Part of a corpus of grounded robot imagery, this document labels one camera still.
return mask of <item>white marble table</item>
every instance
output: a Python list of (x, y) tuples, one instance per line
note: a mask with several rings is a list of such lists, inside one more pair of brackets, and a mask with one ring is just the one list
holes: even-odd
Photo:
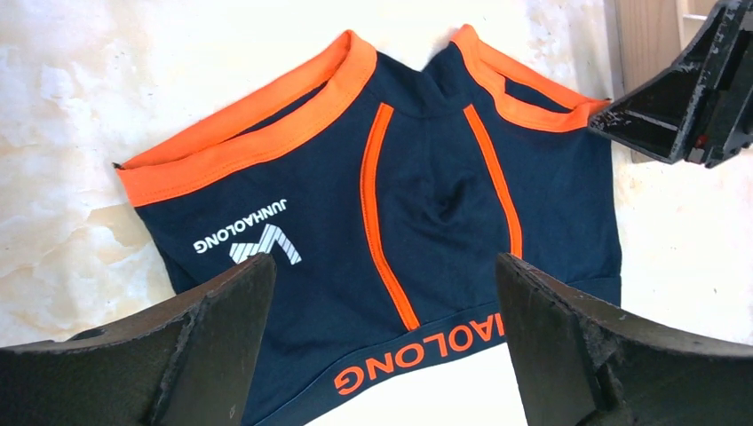
[[(454, 28), (592, 97), (619, 64), (602, 0), (0, 0), (0, 346), (172, 296), (111, 162), (308, 59), (346, 28), (421, 68)], [(715, 170), (614, 147), (623, 305), (753, 343), (753, 154)], [(402, 375), (315, 424), (525, 424), (506, 346)]]

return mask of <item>fabric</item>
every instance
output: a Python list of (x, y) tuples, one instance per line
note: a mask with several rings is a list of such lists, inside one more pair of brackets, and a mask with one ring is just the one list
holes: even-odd
[(420, 72), (345, 31), (118, 174), (176, 292), (273, 255), (242, 424), (301, 424), (504, 342), (498, 253), (619, 305), (605, 104), (470, 26)]

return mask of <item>white logo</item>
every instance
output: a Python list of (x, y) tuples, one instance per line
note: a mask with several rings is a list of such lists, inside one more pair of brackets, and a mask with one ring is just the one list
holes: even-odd
[(207, 250), (220, 245), (227, 241), (231, 236), (238, 235), (245, 230), (251, 228), (254, 224), (258, 224), (267, 220), (281, 211), (285, 210), (285, 203), (288, 202), (284, 198), (279, 201), (275, 201), (272, 204), (259, 209), (246, 217), (240, 217), (230, 225), (217, 230), (212, 235), (208, 235), (201, 240), (194, 243), (194, 250), (196, 253), (206, 253)]
[(261, 233), (259, 242), (234, 242), (233, 245), (230, 246), (230, 257), (239, 264), (259, 252), (268, 254), (272, 251), (272, 246), (275, 242), (280, 244), (280, 247), (285, 250), (285, 254), (288, 255), (290, 264), (297, 264), (301, 261), (301, 256), (293, 246), (293, 243), (291, 243), (290, 240), (288, 240), (288, 237), (285, 236), (285, 233), (282, 232), (282, 229), (269, 224), (264, 226), (264, 231)]

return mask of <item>striped logo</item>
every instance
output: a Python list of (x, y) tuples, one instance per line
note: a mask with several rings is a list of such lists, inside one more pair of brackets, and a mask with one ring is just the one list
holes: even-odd
[(280, 247), (285, 251), (285, 254), (288, 255), (290, 264), (297, 264), (301, 261), (301, 256), (293, 246), (293, 243), (291, 243), (290, 240), (288, 240), (288, 237), (285, 236), (285, 233), (282, 232), (282, 229), (269, 224), (264, 226), (264, 231), (261, 233), (259, 242), (234, 242), (233, 245), (230, 246), (230, 257), (239, 264), (259, 252), (268, 254), (272, 251), (272, 246), (275, 242), (280, 244)]

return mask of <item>orange waistband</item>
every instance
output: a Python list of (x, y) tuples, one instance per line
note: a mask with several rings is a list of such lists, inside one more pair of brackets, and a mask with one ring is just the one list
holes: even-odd
[[(608, 101), (590, 99), (539, 75), (483, 43), (470, 25), (452, 37), (471, 76), (494, 98), (507, 121), (529, 129), (581, 129)], [(230, 106), (145, 151), (117, 169), (134, 207), (197, 191), (239, 170), (279, 158), (333, 123), (363, 90), (377, 66), (377, 51), (352, 30), (327, 49)], [(529, 105), (505, 93), (505, 77), (551, 98), (569, 113)], [(234, 138), (306, 93), (319, 93), (280, 120)]]
[[(369, 43), (345, 31), (303, 65), (127, 161), (117, 173), (131, 204), (139, 207), (191, 193), (303, 145), (358, 97), (374, 73), (376, 55)], [(324, 82), (319, 93), (292, 113), (233, 138)]]
[[(499, 115), (518, 126), (557, 133), (582, 129), (588, 125), (591, 115), (609, 104), (608, 100), (592, 99), (571, 91), (495, 50), (482, 42), (470, 25), (463, 25), (450, 41), (460, 49), (473, 79), (494, 98)], [(571, 111), (556, 113), (515, 99), (505, 92), (505, 77), (536, 89)]]

